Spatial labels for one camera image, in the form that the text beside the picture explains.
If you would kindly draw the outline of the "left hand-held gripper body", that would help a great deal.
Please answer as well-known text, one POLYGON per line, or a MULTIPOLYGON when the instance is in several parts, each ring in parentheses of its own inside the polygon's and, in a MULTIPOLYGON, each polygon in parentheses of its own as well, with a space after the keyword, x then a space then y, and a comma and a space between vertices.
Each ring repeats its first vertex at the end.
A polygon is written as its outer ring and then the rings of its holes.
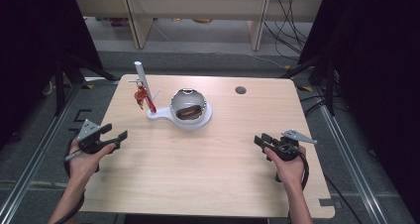
POLYGON ((77 135, 78 147, 86 154, 96 154, 102 150, 107 141, 100 140, 100 126, 86 119, 77 135))

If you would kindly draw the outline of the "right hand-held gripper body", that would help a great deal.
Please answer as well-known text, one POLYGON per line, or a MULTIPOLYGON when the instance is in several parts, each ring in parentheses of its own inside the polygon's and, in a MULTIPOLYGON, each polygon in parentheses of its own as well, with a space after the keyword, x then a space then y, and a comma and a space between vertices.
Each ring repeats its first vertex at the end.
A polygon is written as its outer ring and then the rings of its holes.
POLYGON ((307 137, 300 132, 297 132, 294 129, 287 130, 281 133, 280 139, 273 139, 271 143, 274 146, 274 152, 283 160, 283 161, 292 161, 299 154, 299 143, 309 143, 316 145, 317 141, 313 140, 310 137, 307 137))

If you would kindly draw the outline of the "white key hook stand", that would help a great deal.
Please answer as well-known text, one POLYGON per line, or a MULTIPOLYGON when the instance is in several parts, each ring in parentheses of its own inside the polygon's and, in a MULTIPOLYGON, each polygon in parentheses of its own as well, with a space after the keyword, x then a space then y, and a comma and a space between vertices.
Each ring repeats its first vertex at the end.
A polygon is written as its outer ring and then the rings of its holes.
POLYGON ((136 99, 137 104, 141 109, 148 107, 147 117, 150 120, 168 120, 174 126, 186 131, 200 129, 210 122, 213 115, 213 108, 206 98, 206 113, 200 121, 193 124, 184 124, 179 121, 176 121, 170 111, 170 102, 166 107, 156 107, 155 98, 158 96, 159 90, 156 91, 155 95, 152 95, 146 78, 146 74, 144 72, 143 64, 140 61, 135 61, 134 67, 138 75, 137 78, 131 79, 131 82, 135 83, 137 87, 137 90, 134 93, 134 98, 136 99))

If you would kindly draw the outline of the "person's right hand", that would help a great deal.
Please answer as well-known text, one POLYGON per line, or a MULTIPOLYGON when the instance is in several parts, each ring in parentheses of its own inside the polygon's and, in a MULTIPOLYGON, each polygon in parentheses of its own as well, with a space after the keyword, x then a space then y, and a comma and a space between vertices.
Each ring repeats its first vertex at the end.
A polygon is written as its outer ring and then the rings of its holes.
POLYGON ((302 178, 304 175, 304 163, 299 157, 292 161, 283 161, 273 150, 263 149, 267 157, 274 162, 277 175, 285 188, 294 187, 302 189, 302 178))

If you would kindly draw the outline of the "person's left hand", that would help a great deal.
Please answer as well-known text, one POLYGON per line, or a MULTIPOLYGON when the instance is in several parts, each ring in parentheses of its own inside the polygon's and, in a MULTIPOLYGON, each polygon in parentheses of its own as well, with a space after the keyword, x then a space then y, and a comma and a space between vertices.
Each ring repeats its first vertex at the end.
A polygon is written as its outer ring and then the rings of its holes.
POLYGON ((76 158, 69 161, 70 178, 71 184, 82 184, 85 185, 90 177, 93 176, 99 162, 107 155, 109 155, 116 145, 114 143, 106 145, 99 152, 93 155, 81 153, 76 158))

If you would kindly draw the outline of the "black metal stand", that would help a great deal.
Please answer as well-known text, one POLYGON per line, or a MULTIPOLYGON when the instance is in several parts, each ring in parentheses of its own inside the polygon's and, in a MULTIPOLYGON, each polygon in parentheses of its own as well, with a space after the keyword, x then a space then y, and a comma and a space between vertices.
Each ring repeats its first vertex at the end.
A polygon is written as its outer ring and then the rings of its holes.
POLYGON ((81 69, 86 68, 108 81, 117 81, 119 77, 107 72, 98 58, 95 62, 88 61, 81 56, 76 56, 70 53, 61 54, 55 62, 55 94, 56 94, 56 109, 55 116, 60 114, 66 105, 66 95, 64 93, 64 78, 67 77, 70 84, 81 85, 86 81, 81 73, 81 69))
POLYGON ((322 82, 326 86, 326 106, 331 116, 335 115, 333 106, 333 92, 334 92, 334 64, 328 56, 319 54, 308 61, 300 64, 295 69, 292 69, 281 76, 281 78, 291 78, 294 75, 312 67, 312 72, 309 75, 308 81, 311 85, 320 85, 322 82))

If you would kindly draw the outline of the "black curtain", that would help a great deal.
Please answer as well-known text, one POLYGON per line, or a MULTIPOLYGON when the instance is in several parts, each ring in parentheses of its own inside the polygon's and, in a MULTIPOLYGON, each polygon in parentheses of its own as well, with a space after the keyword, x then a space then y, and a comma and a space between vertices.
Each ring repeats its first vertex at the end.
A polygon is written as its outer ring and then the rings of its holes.
POLYGON ((345 98, 420 224, 420 0, 323 0, 301 58, 319 54, 335 29, 345 98))
POLYGON ((0 0, 0 149, 58 66, 102 67, 76 0, 0 0))

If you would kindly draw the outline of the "light wooden shelf unit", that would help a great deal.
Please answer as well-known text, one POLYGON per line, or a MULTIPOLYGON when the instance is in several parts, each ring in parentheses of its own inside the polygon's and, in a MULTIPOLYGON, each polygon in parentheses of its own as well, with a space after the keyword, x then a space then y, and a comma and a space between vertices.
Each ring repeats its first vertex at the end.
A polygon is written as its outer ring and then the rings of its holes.
POLYGON ((126 18, 135 47, 145 46, 154 18, 239 20, 248 23, 251 47, 260 48, 263 23, 312 23, 322 0, 76 0, 87 17, 126 18))

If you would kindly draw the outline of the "aluminium floor rail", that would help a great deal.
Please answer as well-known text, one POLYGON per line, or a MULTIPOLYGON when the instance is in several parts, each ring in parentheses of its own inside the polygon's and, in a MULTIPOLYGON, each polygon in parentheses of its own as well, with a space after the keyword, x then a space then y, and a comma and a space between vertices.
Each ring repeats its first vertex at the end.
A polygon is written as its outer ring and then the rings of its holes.
POLYGON ((37 149, 27 163, 24 171, 19 179, 15 182, 13 189, 10 191, 7 199, 0 207, 0 224, 9 224, 13 219, 18 207, 20 206, 31 181, 37 173, 41 163, 45 159, 56 134, 74 100, 74 97, 81 88, 80 84, 71 85, 65 96, 62 109, 53 117, 46 133, 38 144, 37 149))
POLYGON ((335 143, 344 159, 348 172, 353 180, 353 183, 361 197, 361 200, 367 210, 367 213, 373 224, 388 224, 388 220, 375 197, 368 181, 360 168, 356 157, 354 156, 351 148, 336 120, 330 113, 330 110, 322 105, 321 113, 326 121, 327 126, 335 140, 335 143))

